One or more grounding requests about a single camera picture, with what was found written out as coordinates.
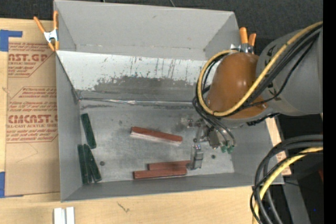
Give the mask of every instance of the wooden surface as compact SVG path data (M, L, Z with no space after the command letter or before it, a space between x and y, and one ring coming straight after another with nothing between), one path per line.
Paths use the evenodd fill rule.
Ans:
M50 30L52 22L43 22ZM39 32L33 20L1 19L1 29L25 30L24 35L34 41ZM1 55L0 67L7 63ZM1 69L1 83L4 74ZM4 142L4 95L0 89L1 129L0 142ZM0 148L3 163L4 148ZM177 194L136 196L60 203L60 194L26 195L0 199L0 223L52 223L53 209L75 207L76 224L94 223L251 223L249 209L250 187L204 190Z

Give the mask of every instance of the red wooden block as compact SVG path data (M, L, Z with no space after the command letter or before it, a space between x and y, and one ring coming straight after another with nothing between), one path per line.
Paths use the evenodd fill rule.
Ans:
M144 170L133 172L134 179L160 178L160 177L174 177L184 176L187 174L186 168L178 169L161 169L161 170Z
M169 142L169 143L173 143L177 145L181 144L183 140L183 138L179 135L157 132L157 131L140 128L140 127L132 127L131 135L139 137L139 138L144 138L144 139L149 139L149 140L154 140L154 141L164 141L164 142Z
M148 164L148 170L186 168L188 163L190 163L190 160L177 161L177 162L166 162L166 163L149 163Z

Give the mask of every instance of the cable bundle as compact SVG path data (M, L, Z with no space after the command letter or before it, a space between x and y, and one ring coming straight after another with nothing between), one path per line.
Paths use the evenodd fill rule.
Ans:
M303 149L303 148L305 148L305 150L302 150L298 154L283 159L277 165L272 167L272 169L270 170L268 169L269 161L272 159L272 157L276 156L278 153L282 151ZM266 155L266 157L261 161L256 171L255 182L253 186L254 190L250 199L250 207L254 216L253 224L255 223L263 224L259 218L259 210L265 219L265 223L267 224L274 223L268 216L264 206L262 205L262 199L265 194L269 202L270 209L276 219L276 222L278 224L283 224L273 203L269 191L269 186L272 184L275 178L278 175L280 175L280 173L290 164L296 162L297 160L305 157L308 154L313 154L316 152L320 152L322 150L323 150L323 135L303 135L293 137L279 143L270 150L270 152Z

